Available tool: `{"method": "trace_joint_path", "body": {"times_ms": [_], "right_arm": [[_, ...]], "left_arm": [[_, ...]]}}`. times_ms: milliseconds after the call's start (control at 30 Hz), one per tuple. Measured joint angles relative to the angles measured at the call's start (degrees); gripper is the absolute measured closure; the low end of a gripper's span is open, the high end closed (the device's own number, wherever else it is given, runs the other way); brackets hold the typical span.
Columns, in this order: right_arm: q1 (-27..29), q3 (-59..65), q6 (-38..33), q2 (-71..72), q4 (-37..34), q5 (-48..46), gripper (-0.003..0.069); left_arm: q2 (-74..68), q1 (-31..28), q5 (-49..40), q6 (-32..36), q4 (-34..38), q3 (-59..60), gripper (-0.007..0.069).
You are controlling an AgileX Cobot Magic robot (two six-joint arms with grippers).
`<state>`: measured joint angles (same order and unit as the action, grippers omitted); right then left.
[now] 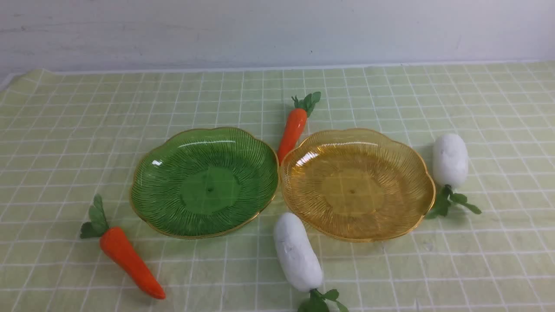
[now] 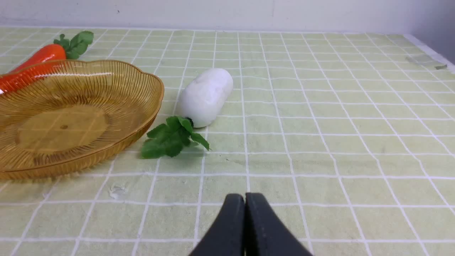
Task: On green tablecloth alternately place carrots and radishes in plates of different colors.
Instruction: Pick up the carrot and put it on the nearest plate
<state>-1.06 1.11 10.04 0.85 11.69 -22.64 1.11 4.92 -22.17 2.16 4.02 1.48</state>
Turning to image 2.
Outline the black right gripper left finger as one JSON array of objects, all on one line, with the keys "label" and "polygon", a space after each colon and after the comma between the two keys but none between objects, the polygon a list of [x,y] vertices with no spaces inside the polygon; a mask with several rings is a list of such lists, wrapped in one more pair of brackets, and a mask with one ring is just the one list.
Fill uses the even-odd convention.
[{"label": "black right gripper left finger", "polygon": [[190,256],[243,256],[244,220],[243,196],[227,194],[217,217]]}]

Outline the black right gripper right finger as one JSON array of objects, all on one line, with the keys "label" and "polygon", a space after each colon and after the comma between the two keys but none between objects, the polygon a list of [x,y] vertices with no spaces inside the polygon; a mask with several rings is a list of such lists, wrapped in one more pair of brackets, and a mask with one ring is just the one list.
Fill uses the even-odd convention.
[{"label": "black right gripper right finger", "polygon": [[247,256],[311,256],[276,215],[261,193],[246,193],[245,253]]}]

